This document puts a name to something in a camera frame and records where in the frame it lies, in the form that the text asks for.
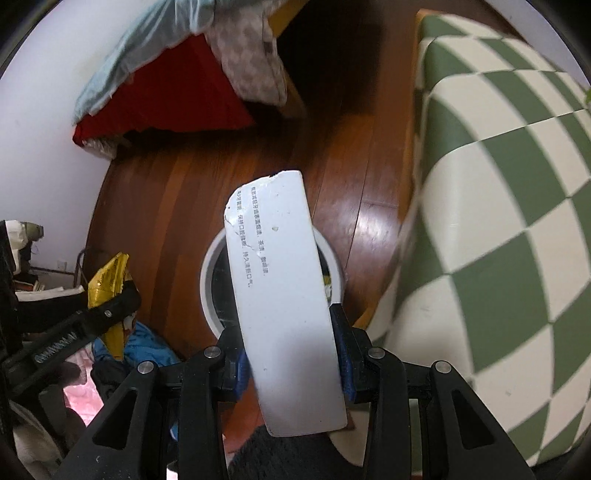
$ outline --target light blue cloth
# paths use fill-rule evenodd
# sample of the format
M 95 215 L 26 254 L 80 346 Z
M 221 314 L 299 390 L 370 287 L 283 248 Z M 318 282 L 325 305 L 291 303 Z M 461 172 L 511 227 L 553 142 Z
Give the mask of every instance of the light blue cloth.
M 96 115 L 119 85 L 133 72 L 155 60 L 190 35 L 199 35 L 213 22 L 214 11 L 251 5 L 261 0 L 160 0 L 125 32 L 76 101 L 74 125 Z

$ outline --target white cardboard box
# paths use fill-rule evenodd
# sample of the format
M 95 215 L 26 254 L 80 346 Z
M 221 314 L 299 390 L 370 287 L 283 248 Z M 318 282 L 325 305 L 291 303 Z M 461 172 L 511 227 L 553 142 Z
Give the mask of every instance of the white cardboard box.
M 259 404 L 273 436 L 346 426 L 304 183 L 283 171 L 236 190 L 225 215 L 230 272 Z

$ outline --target gold snack bag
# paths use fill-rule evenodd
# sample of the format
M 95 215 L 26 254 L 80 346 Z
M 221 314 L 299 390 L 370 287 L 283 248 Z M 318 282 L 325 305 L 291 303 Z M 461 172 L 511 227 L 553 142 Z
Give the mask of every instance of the gold snack bag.
M 123 282 L 131 280 L 127 270 L 129 255 L 119 252 L 92 277 L 88 283 L 88 308 L 98 307 L 123 290 Z M 123 349 L 135 328 L 135 314 L 113 325 L 100 338 L 116 360 L 123 360 Z

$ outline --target green and white checkered cushion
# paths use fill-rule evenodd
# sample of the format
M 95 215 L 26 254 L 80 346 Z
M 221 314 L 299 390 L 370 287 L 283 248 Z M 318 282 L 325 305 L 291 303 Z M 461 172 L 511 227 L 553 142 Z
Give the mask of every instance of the green and white checkered cushion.
M 450 361 L 541 463 L 591 422 L 591 116 L 519 40 L 454 15 L 420 34 L 414 213 L 368 332 Z

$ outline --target red blanket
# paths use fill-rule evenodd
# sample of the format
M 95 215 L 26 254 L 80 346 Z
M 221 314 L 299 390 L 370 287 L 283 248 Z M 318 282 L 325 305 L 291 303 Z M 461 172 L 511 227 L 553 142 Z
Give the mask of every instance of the red blanket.
M 238 129 L 254 120 L 237 97 L 204 35 L 163 51 L 120 85 L 94 116 L 76 126 L 73 140 L 142 131 Z

